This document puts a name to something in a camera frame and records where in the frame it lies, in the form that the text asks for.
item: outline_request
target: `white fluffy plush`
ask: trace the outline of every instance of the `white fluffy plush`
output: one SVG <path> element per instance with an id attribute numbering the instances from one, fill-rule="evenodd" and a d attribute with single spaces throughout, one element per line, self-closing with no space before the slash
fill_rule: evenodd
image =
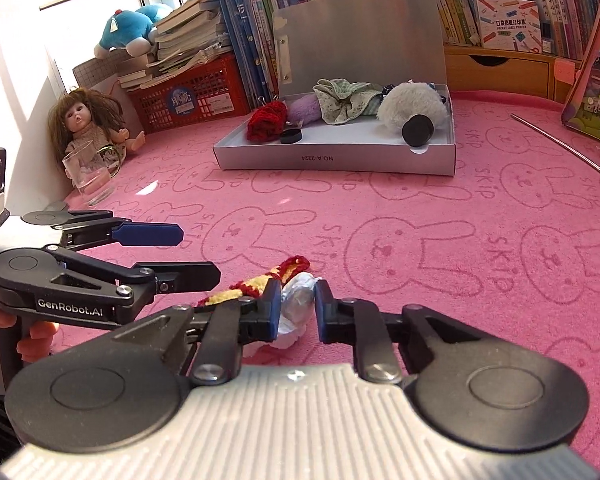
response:
<path id="1" fill-rule="evenodd" d="M 401 131 L 412 115 L 426 115 L 436 128 L 447 118 L 440 94 L 426 83 L 402 83 L 391 90 L 378 108 L 378 119 L 389 129 Z"/>

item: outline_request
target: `sticky note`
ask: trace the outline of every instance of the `sticky note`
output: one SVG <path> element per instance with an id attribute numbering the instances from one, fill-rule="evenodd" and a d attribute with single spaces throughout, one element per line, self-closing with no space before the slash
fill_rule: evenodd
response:
<path id="1" fill-rule="evenodd" d="M 559 57 L 554 62 L 554 77 L 558 81 L 572 85 L 576 79 L 576 64 L 569 59 Z"/>

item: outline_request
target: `white wall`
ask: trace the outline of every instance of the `white wall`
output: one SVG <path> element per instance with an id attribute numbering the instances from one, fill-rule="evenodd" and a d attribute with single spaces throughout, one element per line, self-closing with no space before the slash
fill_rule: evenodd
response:
<path id="1" fill-rule="evenodd" d="M 16 215 L 71 189 L 46 136 L 58 85 L 43 35 L 38 0 L 0 0 L 0 146 L 7 150 L 7 208 Z"/>

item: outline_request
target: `yellow and red knitted fabric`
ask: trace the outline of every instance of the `yellow and red knitted fabric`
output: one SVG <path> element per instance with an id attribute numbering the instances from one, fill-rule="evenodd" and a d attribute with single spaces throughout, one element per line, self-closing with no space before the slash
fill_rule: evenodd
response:
<path id="1" fill-rule="evenodd" d="M 244 282 L 238 282 L 235 285 L 230 286 L 229 290 L 218 292 L 217 294 L 199 301 L 198 306 L 222 303 L 223 301 L 234 300 L 241 296 L 259 298 L 264 292 L 264 288 L 267 286 L 269 280 L 280 280 L 282 286 L 285 286 L 289 280 L 300 274 L 300 272 L 308 270 L 309 266 L 309 260 L 304 256 L 292 256 L 265 274 L 261 274 L 260 276 L 256 276 L 255 278 L 251 278 Z"/>

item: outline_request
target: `pink carpet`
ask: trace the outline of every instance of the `pink carpet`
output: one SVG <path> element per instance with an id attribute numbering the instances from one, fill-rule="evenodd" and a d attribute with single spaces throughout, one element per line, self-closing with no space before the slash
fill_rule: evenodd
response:
<path id="1" fill-rule="evenodd" d="M 587 382 L 591 407 L 573 446 L 600 468 L 600 175 L 509 113 L 600 164 L 597 143 L 561 127 L 560 107 L 541 99 L 461 93 L 454 110 L 454 178 L 221 171 L 212 145 L 243 118 L 149 136 L 98 208 L 177 222 L 184 243 L 89 252 L 125 266 L 211 260 L 222 287 L 302 254 L 337 297 L 392 312 L 421 303 L 551 355 Z M 160 296 L 143 314 L 200 297 Z M 96 333 L 63 327 L 55 350 Z M 251 362 L 350 362 L 350 354 L 320 345 L 314 323 L 291 349 L 261 350 Z"/>

